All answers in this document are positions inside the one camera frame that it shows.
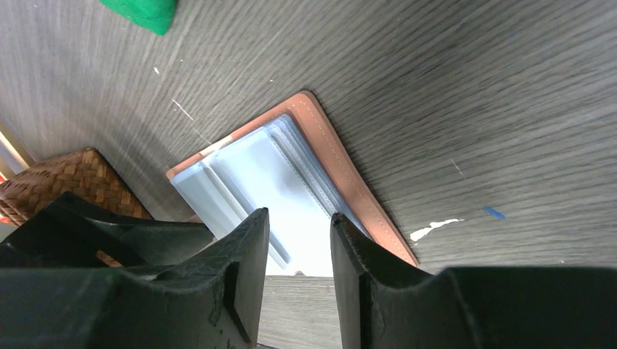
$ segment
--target brown wicker basket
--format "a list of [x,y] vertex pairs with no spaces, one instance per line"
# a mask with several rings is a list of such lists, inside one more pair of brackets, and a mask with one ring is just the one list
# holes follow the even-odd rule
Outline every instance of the brown wicker basket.
[[117,214],[152,219],[93,148],[39,162],[2,183],[0,212],[13,224],[21,225],[65,191]]

